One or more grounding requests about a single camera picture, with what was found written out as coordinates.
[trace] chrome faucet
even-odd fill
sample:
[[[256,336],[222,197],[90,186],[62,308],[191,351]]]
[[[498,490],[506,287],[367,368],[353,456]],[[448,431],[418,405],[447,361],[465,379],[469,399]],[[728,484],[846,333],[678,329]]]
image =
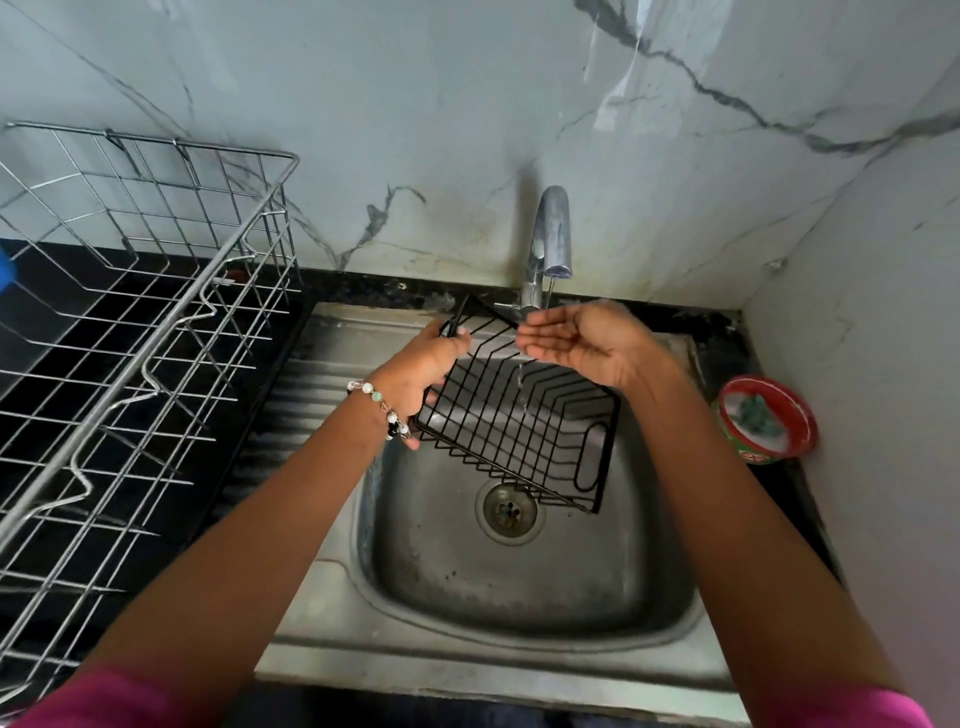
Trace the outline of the chrome faucet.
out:
[[[549,306],[556,279],[573,278],[570,257],[570,201],[566,190],[555,184],[543,190],[537,208],[534,234],[520,286],[519,312],[522,317]],[[546,301],[543,300],[544,276],[550,278]]]

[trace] person's left hand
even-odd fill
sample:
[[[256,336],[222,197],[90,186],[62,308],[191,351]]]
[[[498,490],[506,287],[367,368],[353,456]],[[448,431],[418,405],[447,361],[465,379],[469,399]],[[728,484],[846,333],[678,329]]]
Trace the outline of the person's left hand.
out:
[[[455,337],[447,338],[440,335],[443,324],[443,319],[427,324],[409,344],[367,377],[367,381],[383,393],[383,400],[394,409],[402,422],[420,411],[424,389],[431,384],[436,385],[437,389],[443,388],[444,377],[453,367],[453,362],[469,349],[470,335],[465,328],[460,327]],[[411,449],[420,446],[420,440],[416,437],[403,442]]]

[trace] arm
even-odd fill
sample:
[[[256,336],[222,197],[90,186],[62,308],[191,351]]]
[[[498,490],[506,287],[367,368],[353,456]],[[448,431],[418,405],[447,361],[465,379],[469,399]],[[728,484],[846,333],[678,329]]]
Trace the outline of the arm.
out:
[[[428,326],[368,377],[401,417],[420,409],[469,336]],[[270,479],[165,570],[110,627],[78,674],[119,669],[160,687],[191,723],[215,722],[250,680],[326,532],[387,433],[349,395]],[[416,440],[405,441],[416,448]]]
[[[755,724],[782,698],[900,690],[846,592],[726,442],[680,366],[612,302],[531,314],[517,345],[626,395]]]

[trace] wire basket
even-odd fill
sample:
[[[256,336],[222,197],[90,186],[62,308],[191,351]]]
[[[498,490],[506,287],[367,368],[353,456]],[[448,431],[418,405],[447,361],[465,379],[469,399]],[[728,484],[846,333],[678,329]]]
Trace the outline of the wire basket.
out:
[[[293,155],[0,133],[0,703],[67,677],[201,529],[310,312]]]
[[[447,324],[470,351],[415,420],[421,439],[484,473],[528,487],[544,505],[599,513],[620,397],[516,347],[516,324],[473,296]]]

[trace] black wire dish rack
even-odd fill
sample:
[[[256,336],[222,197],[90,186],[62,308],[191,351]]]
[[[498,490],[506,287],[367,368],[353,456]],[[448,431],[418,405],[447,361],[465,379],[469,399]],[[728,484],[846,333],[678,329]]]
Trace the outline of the black wire dish rack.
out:
[[[420,438],[543,505],[599,513],[620,397],[571,369],[516,347],[516,324],[467,296],[446,325],[470,332],[470,351],[443,388],[424,393]],[[426,403],[426,394],[437,401]]]

